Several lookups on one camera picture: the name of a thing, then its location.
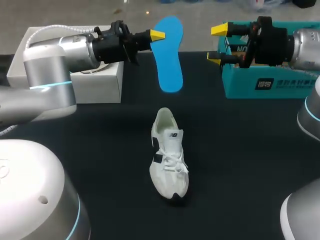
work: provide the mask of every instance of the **insole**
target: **insole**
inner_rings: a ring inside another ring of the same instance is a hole
[[[150,44],[160,88],[166,93],[178,92],[184,82],[178,56],[184,34],[183,26],[177,17],[167,16],[157,23],[154,30],[165,33],[165,39]]]

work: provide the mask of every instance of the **shoe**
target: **shoe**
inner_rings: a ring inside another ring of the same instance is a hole
[[[150,176],[157,191],[170,200],[181,200],[188,190],[189,176],[179,130],[172,112],[161,108],[151,130],[153,160]]]

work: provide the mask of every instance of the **shoelace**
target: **shoelace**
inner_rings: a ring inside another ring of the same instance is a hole
[[[164,151],[162,148],[160,148],[159,151],[163,156],[165,156],[163,169],[175,171],[178,174],[187,174],[189,172],[187,169],[188,166],[182,162],[183,153],[181,153],[180,157],[175,157]]]

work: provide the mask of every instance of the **black table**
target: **black table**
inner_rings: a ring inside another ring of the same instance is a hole
[[[160,90],[153,55],[124,66],[121,104],[79,105],[66,118],[19,126],[7,138],[52,150],[82,197],[92,240],[282,240],[280,208],[320,177],[320,143],[299,129],[303,100],[230,100],[205,52],[179,54],[183,89]],[[159,108],[184,129],[187,204],[172,207],[150,179]]]

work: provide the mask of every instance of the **floor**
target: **floor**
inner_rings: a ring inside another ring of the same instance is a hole
[[[228,20],[251,21],[261,14],[248,14],[234,3],[237,1],[240,0],[160,4],[158,0],[1,0],[0,54],[15,53],[28,27],[108,25],[115,20],[124,20],[131,32],[141,32],[169,15],[179,17],[184,26],[180,51],[207,51],[217,45],[217,38],[210,36],[212,26]],[[299,9],[289,3],[268,15],[279,21],[318,21],[319,11],[320,1],[309,9]]]

